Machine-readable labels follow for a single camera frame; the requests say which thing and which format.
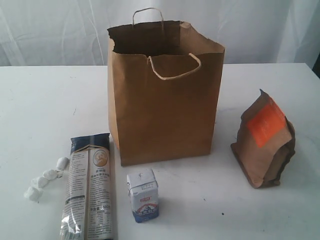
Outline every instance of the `white carton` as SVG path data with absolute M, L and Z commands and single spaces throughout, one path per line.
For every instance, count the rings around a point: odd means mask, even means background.
M 126 176 L 131 210 L 137 223 L 159 216 L 158 183 L 151 168 Z

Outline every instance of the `white table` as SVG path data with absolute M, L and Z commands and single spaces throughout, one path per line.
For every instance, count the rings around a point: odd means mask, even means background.
M 69 155 L 71 137 L 108 132 L 107 68 L 0 67 L 0 84 L 1 239 L 57 240 L 66 175 L 50 182 L 39 203 L 23 193 Z M 296 129 L 296 155 L 281 185 L 267 189 L 249 185 L 230 149 L 260 88 Z M 118 239 L 318 239 L 319 92 L 320 80 L 303 63 L 225 65 L 211 155 L 121 167 L 112 145 Z M 159 184 L 160 216 L 137 224 L 126 174 L 147 167 Z

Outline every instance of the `paper bag handle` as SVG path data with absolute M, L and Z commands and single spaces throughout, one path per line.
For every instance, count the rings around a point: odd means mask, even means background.
M 133 16 L 132 16 L 132 26 L 135 25 L 135 15 L 136 15 L 136 13 L 139 13 L 139 12 L 142 12 L 142 11 L 145 11 L 145 10 L 149 10 L 149 9 L 154 9 L 154 10 L 159 11 L 160 16 L 161 16 L 161 27 L 162 27 L 162 31 L 164 31 L 164 29 L 165 29 L 164 17 L 162 16 L 162 12 L 160 11 L 160 9 L 155 8 L 155 7 L 147 7 L 147 8 L 144 8 L 144 9 L 135 11 L 134 14 L 133 14 Z
M 188 76 L 190 74 L 193 74 L 195 73 L 196 71 L 198 71 L 200 68 L 201 68 L 201 61 L 199 58 L 197 58 L 195 55 L 193 55 L 192 53 L 189 53 L 189 56 L 192 57 L 194 60 L 196 60 L 196 62 L 198 63 L 198 66 L 191 70 L 191 71 L 188 71 L 188 72 L 185 72 L 185 73 L 182 73 L 180 75 L 177 75 L 177 76 L 167 76 L 167 77 L 164 77 L 164 76 L 161 76 L 159 73 L 157 73 L 157 71 L 155 70 L 155 66 L 154 66 L 154 62 L 151 58 L 151 56 L 148 57 L 148 60 L 150 60 L 150 63 L 151 63 L 151 67 L 152 67 L 152 71 L 154 72 L 154 74 L 160 78 L 161 80 L 173 80 L 173 79 L 179 79 L 179 78 L 182 78 L 182 77 L 185 77 L 185 76 Z

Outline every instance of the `orange label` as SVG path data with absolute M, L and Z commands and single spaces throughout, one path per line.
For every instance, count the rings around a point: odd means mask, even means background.
M 246 123 L 258 147 L 263 147 L 276 133 L 286 126 L 284 113 L 270 97 L 269 103 Z

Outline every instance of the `white curtain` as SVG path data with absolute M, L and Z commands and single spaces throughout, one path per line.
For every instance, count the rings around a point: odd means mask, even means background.
M 320 52 L 320 0 L 0 0 L 0 66 L 107 65 L 107 28 L 147 7 L 223 44 L 225 63 L 312 68 Z

